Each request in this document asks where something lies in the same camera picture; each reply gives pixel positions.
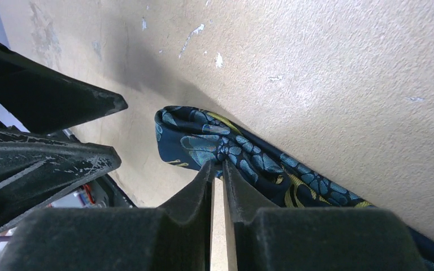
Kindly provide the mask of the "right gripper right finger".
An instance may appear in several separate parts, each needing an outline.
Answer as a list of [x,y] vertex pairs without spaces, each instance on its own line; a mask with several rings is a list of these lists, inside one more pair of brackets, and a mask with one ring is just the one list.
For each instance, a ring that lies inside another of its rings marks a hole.
[[223,163],[230,270],[425,270],[404,223],[380,208],[280,208]]

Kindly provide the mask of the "blue floral necktie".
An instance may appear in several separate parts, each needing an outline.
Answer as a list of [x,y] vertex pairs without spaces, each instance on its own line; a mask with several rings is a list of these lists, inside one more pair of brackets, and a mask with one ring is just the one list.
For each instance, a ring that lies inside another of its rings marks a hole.
[[[223,163],[230,161],[280,208],[378,208],[217,113],[167,106],[155,114],[155,135],[166,163],[199,172],[212,162],[214,179],[223,181]],[[434,270],[434,241],[404,225],[425,270]]]

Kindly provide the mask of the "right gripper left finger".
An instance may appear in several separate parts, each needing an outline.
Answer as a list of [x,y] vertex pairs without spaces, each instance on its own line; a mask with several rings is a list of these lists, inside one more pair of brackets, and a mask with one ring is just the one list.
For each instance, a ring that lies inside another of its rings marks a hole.
[[214,165],[156,208],[45,208],[17,227],[0,270],[209,270]]

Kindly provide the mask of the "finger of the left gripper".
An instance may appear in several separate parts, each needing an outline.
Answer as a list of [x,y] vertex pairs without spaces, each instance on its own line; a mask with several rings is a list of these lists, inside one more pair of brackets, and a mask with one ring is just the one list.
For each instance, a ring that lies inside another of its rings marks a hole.
[[111,146],[0,129],[0,232],[120,165]]
[[2,43],[0,104],[37,134],[50,134],[128,108],[122,95],[59,73]]

